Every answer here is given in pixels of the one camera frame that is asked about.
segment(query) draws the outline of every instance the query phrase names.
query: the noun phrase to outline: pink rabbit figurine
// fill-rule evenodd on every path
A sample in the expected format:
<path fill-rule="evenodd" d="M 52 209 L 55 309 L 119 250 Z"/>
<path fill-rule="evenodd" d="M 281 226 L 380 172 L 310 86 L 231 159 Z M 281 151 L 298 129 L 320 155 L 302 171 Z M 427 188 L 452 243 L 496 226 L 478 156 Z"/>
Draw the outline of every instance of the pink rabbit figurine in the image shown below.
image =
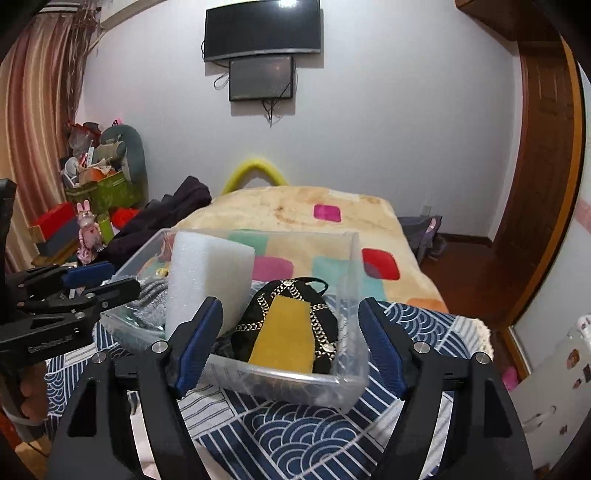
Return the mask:
<path fill-rule="evenodd" d="M 96 258 L 96 254 L 103 250 L 103 238 L 100 234 L 99 224 L 95 222 L 95 216 L 90 211 L 90 202 L 84 201 L 84 206 L 81 203 L 76 205 L 78 210 L 78 240 L 80 247 L 78 248 L 77 257 L 83 265 L 88 265 Z"/>

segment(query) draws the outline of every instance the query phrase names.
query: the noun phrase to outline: black chain-pattern bag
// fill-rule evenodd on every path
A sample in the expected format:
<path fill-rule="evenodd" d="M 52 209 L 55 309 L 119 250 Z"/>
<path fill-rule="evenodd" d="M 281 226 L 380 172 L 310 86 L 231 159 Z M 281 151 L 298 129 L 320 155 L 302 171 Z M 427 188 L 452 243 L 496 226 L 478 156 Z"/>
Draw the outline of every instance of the black chain-pattern bag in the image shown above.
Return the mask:
<path fill-rule="evenodd" d="M 321 292 L 314 290 L 308 285 L 313 282 L 324 284 L 324 290 Z M 312 371 L 315 374 L 329 374 L 335 359 L 339 327 L 335 316 L 322 299 L 328 287 L 328 283 L 324 280 L 313 277 L 274 280 L 266 284 L 252 298 L 240 323 L 232 333 L 230 341 L 234 358 L 248 362 L 273 299 L 277 295 L 283 295 L 310 303 L 310 323 L 314 333 L 315 356 Z"/>

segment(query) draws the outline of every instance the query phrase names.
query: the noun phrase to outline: wooden door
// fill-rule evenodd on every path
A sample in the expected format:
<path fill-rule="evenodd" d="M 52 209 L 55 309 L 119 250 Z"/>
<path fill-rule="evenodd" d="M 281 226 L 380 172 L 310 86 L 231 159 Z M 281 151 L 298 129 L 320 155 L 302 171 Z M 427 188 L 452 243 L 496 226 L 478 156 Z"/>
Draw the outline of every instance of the wooden door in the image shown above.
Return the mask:
<path fill-rule="evenodd" d="M 495 250 L 540 263 L 556 227 L 573 155 L 573 89 L 560 42 L 520 43 L 524 85 L 519 157 Z"/>

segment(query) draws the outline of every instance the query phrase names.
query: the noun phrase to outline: wall-mounted monitor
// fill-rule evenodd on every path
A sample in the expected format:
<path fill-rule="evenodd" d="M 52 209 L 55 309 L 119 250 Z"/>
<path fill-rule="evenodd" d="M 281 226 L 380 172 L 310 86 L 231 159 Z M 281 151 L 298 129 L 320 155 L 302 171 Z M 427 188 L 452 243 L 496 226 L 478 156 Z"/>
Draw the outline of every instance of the wall-mounted monitor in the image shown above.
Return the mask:
<path fill-rule="evenodd" d="M 320 0 L 261 0 L 207 10 L 205 61 L 262 53 L 319 53 Z"/>
<path fill-rule="evenodd" d="M 275 100 L 293 97 L 291 55 L 261 55 L 230 60 L 230 101 Z"/>

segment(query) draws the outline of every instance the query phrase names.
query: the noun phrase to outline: wall socket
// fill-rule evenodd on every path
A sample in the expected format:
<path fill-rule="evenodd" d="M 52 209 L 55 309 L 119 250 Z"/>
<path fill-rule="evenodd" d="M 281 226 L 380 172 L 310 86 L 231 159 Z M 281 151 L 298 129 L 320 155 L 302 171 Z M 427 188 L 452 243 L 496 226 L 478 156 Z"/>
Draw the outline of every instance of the wall socket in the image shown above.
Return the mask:
<path fill-rule="evenodd" d="M 431 215 L 431 205 L 423 204 L 421 207 L 421 216 L 427 217 L 429 215 Z"/>

